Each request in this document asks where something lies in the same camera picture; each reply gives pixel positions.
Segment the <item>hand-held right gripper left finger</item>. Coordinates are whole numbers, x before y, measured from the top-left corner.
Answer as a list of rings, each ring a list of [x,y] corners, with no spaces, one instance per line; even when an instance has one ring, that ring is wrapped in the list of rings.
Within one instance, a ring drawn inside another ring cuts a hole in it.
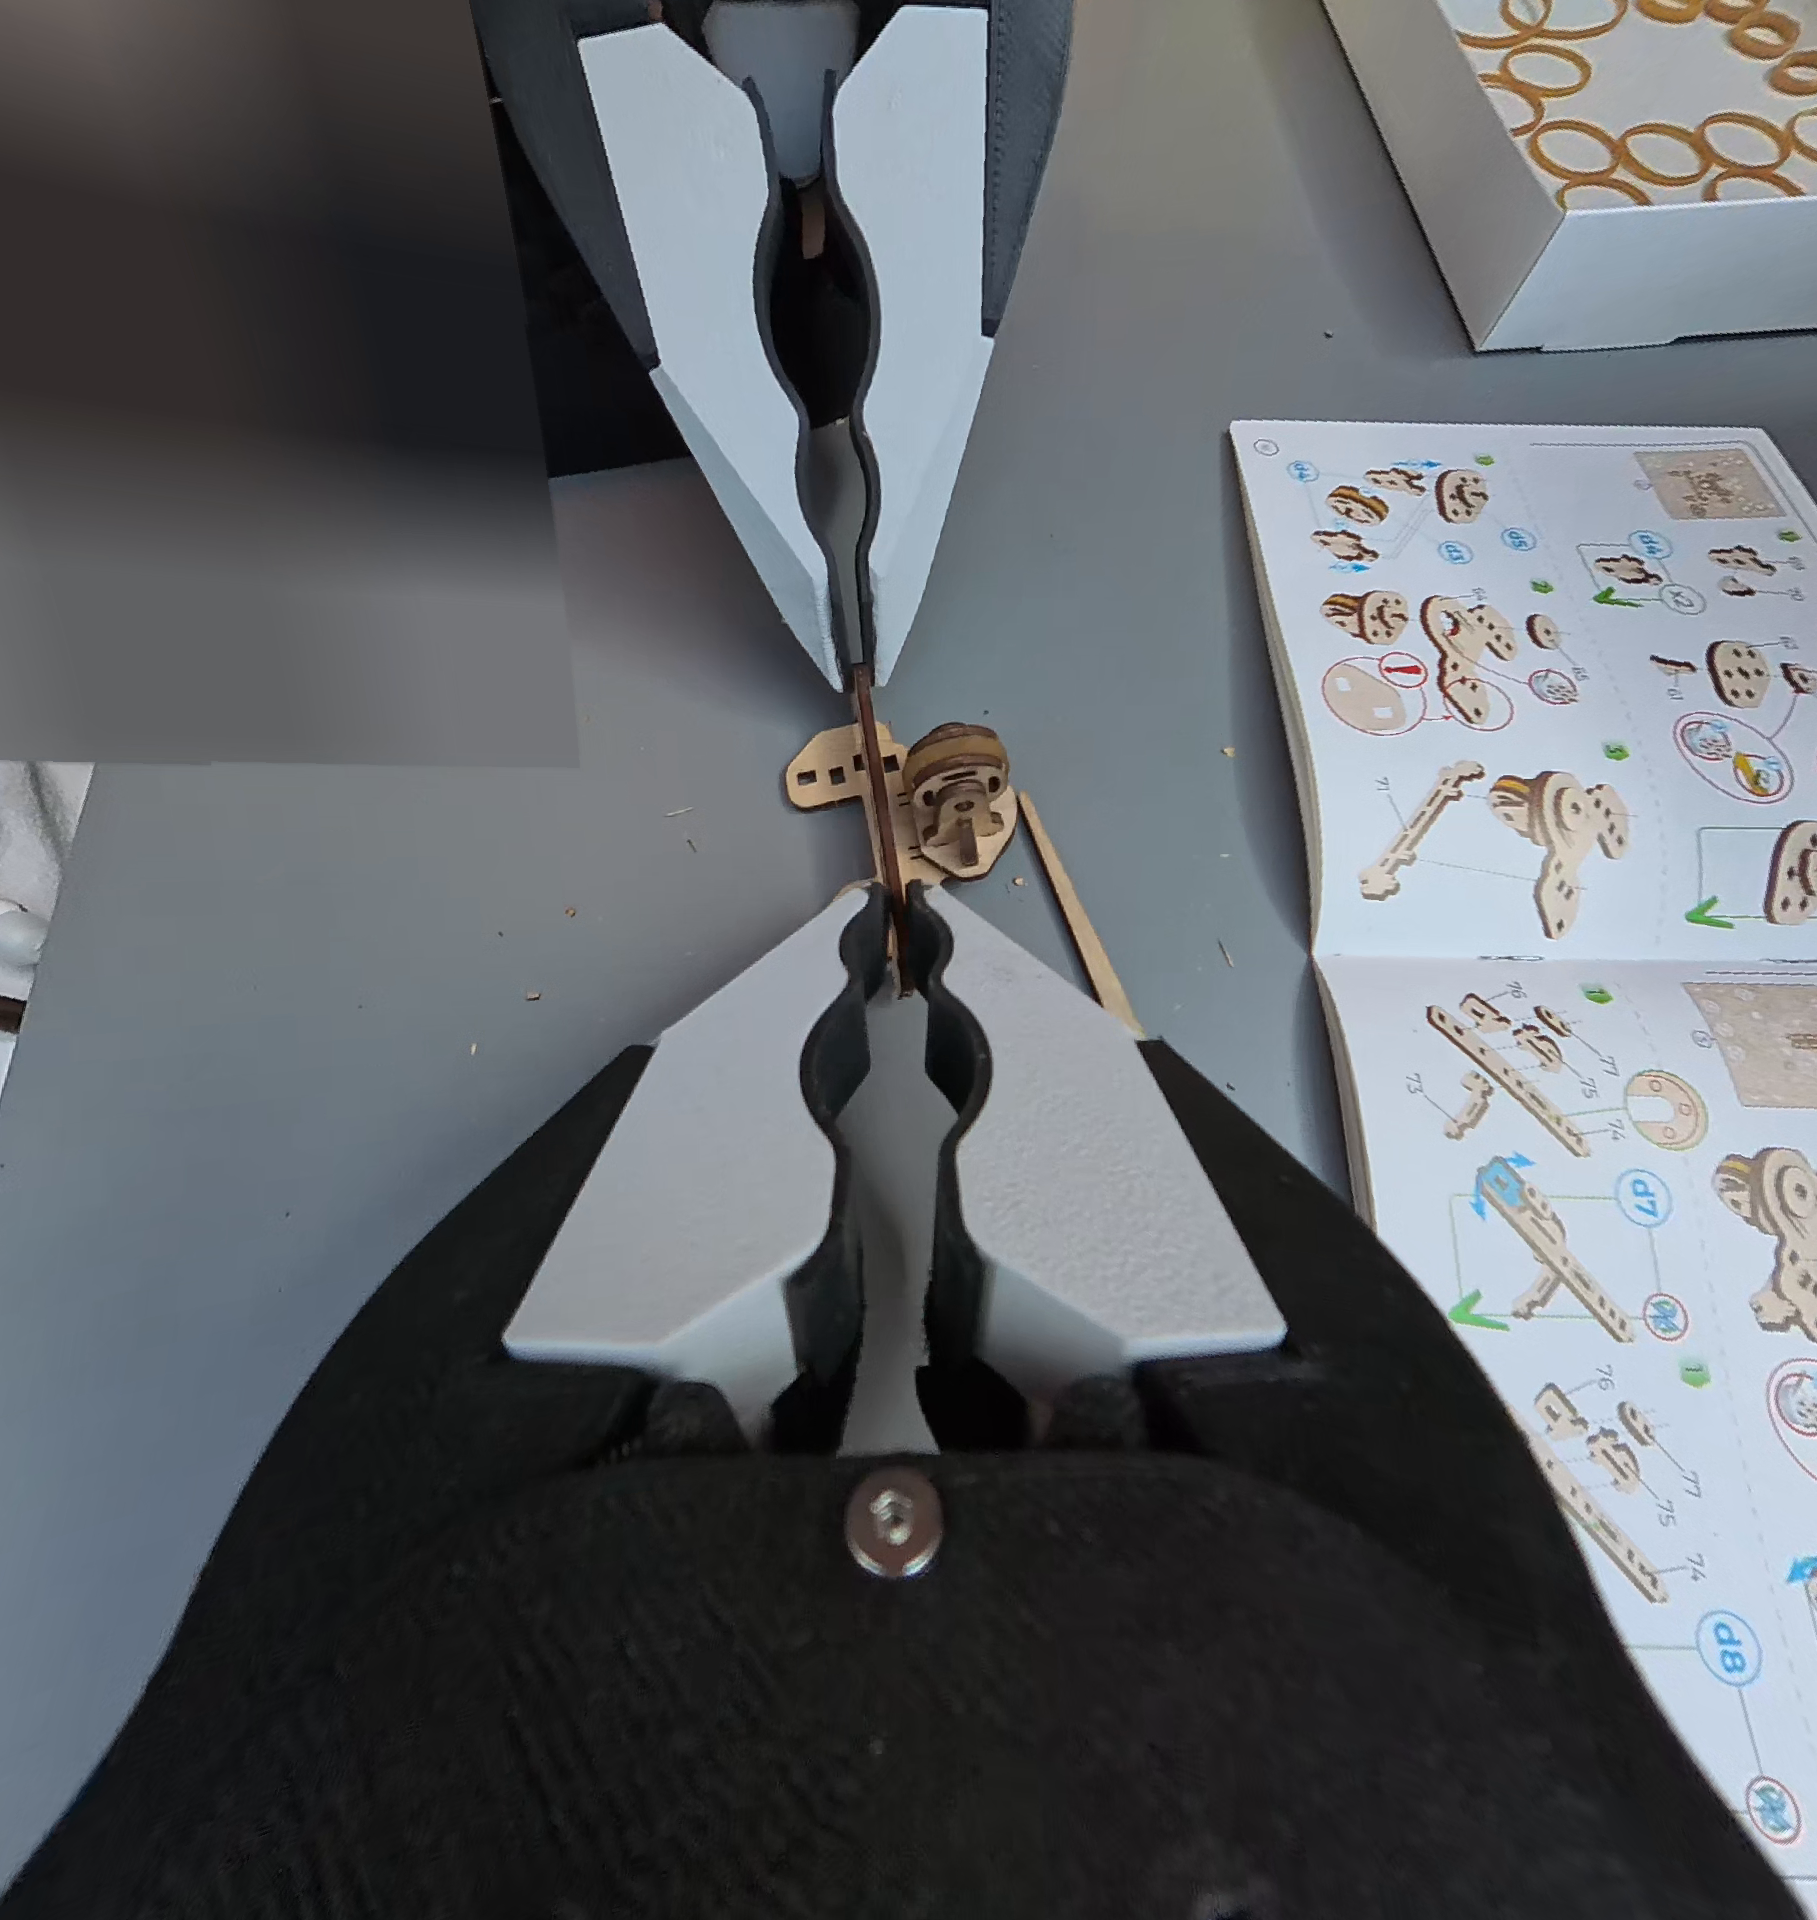
[[[866,885],[670,1027],[506,1350],[707,1382],[752,1441],[835,1452],[865,1330],[835,1124],[871,1069],[879,988],[881,888]]]

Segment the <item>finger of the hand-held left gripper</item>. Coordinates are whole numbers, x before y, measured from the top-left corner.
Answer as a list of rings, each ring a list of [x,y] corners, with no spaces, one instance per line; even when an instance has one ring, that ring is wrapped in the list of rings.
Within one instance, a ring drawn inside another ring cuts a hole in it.
[[[828,111],[830,197],[865,278],[857,603],[886,685],[919,614],[988,372],[988,15],[906,4]]]
[[[579,58],[649,319],[652,382],[777,612],[849,691],[833,563],[808,516],[806,413],[770,336],[782,197],[770,117],[666,24]]]

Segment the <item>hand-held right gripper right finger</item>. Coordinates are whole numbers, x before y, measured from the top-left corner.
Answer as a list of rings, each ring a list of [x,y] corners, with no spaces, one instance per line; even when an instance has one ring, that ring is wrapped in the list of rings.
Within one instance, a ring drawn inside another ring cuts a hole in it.
[[[1266,1352],[1285,1323],[1124,1022],[942,891],[910,888],[939,1159],[919,1406],[942,1452],[1146,1362]]]

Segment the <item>wooden key-shaped strip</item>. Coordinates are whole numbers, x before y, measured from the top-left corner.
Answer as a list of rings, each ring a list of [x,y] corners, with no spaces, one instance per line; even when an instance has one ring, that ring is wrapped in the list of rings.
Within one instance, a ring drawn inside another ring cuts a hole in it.
[[[850,698],[857,717],[857,729],[862,744],[865,776],[870,782],[870,816],[874,823],[874,853],[877,873],[888,891],[891,938],[896,952],[896,982],[902,1000],[917,993],[910,952],[910,921],[906,885],[896,847],[896,808],[888,783],[886,759],[881,755],[877,721],[874,713],[874,667],[866,662],[850,668]]]

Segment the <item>wooden model drum plate assembly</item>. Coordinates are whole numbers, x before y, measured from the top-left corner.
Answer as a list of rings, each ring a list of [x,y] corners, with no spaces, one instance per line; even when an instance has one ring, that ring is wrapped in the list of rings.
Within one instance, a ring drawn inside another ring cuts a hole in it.
[[[905,885],[986,878],[1010,847],[1019,814],[1000,737],[988,726],[955,722],[905,747],[886,722],[877,722],[877,733],[896,808]],[[784,788],[787,802],[803,810],[861,805],[870,816],[857,724],[817,733],[787,764]]]

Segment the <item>black wrist rest pad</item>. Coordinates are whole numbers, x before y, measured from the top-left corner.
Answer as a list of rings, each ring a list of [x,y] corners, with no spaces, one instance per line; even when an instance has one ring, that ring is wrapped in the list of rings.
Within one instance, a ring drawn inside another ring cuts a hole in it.
[[[680,429],[627,344],[598,353],[573,338],[551,338],[537,342],[532,354],[551,477],[687,454]]]

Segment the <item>thin wooden stick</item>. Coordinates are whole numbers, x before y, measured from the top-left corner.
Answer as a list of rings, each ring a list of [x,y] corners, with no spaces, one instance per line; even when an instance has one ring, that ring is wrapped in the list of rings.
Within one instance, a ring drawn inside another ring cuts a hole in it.
[[[1141,1041],[1146,1038],[1146,1028],[1139,1022],[1129,995],[1123,988],[1120,975],[1117,974],[1111,960],[1100,940],[1100,935],[1092,921],[1086,916],[1086,908],[1072,883],[1066,864],[1052,839],[1050,832],[1041,823],[1039,808],[1033,800],[1033,793],[1025,790],[1017,793],[1019,814],[1033,839],[1035,853],[1039,857],[1041,870],[1046,878],[1050,891],[1055,899],[1055,904],[1061,914],[1063,925],[1068,930],[1070,942],[1077,948],[1083,971],[1086,974],[1088,990],[1096,1001],[1117,1020],[1120,1020],[1131,1034]]]

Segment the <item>white cardboard box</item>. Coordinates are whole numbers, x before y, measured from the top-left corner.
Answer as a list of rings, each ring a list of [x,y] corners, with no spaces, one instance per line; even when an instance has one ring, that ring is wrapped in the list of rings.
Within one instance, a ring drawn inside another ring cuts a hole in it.
[[[1326,12],[1476,350],[1817,332],[1817,4]]]

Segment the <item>open instruction booklet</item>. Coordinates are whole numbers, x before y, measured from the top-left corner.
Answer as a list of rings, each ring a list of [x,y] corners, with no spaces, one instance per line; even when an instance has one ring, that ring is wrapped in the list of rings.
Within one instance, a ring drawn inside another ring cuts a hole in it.
[[[1817,512],[1750,427],[1232,445],[1354,1196],[1817,1917]]]

